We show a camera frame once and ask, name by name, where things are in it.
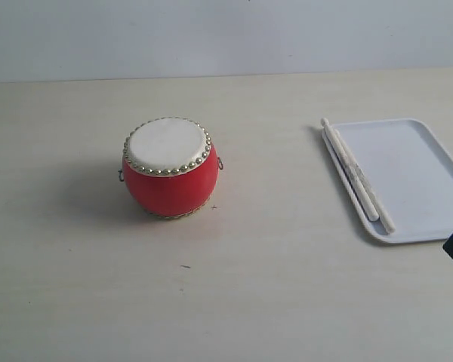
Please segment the small red drum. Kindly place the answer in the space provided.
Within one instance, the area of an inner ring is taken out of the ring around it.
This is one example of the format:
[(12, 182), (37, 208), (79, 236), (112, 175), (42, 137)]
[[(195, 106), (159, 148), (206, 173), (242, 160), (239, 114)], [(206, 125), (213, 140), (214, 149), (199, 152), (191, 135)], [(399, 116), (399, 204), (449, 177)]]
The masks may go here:
[(142, 123), (125, 138), (119, 180), (148, 213), (176, 219), (207, 203), (222, 169), (203, 125), (163, 117)]

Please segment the white plastic tray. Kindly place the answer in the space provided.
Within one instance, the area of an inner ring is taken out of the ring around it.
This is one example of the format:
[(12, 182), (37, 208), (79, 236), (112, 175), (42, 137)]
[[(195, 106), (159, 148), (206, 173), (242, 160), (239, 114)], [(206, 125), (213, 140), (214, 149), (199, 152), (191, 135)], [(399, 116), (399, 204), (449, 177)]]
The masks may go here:
[(334, 124), (394, 223), (365, 215), (333, 148), (326, 148), (364, 229), (386, 244), (445, 240), (453, 233), (453, 158), (412, 118)]

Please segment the white drumstick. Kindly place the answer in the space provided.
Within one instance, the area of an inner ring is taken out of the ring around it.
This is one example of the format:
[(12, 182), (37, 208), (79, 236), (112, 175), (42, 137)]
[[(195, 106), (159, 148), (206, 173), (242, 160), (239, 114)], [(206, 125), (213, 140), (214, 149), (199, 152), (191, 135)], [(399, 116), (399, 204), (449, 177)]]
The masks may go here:
[(379, 219), (378, 212), (376, 211), (373, 203), (371, 202), (370, 197), (368, 196), (367, 191), (365, 190), (363, 184), (361, 183), (360, 178), (358, 177), (355, 171), (351, 159), (349, 158), (347, 152), (343, 148), (340, 137), (335, 133), (335, 129), (330, 125), (325, 125), (324, 129), (329, 139), (329, 142), (331, 143), (334, 151), (336, 152), (336, 155), (339, 158), (342, 167), (344, 168), (347, 178), (349, 179), (353, 187), (353, 190), (356, 193), (359, 203), (361, 204), (363, 210), (365, 211), (368, 220), (377, 221)]
[(340, 132), (334, 129), (327, 118), (322, 118), (320, 124), (322, 125), (337, 158), (341, 162), (344, 172), (347, 175), (368, 220), (371, 222), (380, 221), (388, 235), (394, 233), (396, 230), (394, 222), (382, 205), (380, 198), (374, 193), (374, 189), (363, 173), (354, 154), (341, 137)]

